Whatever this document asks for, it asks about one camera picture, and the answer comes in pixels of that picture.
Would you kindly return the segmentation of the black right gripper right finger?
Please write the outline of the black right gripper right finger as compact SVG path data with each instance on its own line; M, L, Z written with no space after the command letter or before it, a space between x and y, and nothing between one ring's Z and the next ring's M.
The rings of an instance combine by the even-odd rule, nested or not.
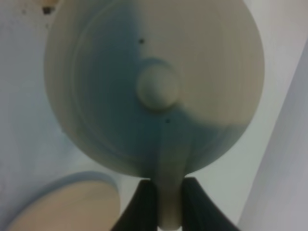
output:
M181 193L184 231L239 231L212 202L196 178L185 178Z

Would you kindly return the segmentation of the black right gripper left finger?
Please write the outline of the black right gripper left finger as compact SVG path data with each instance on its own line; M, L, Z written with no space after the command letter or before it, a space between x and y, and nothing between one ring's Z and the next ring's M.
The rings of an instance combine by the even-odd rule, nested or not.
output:
M150 180L141 180L113 231L156 231L158 227L157 189Z

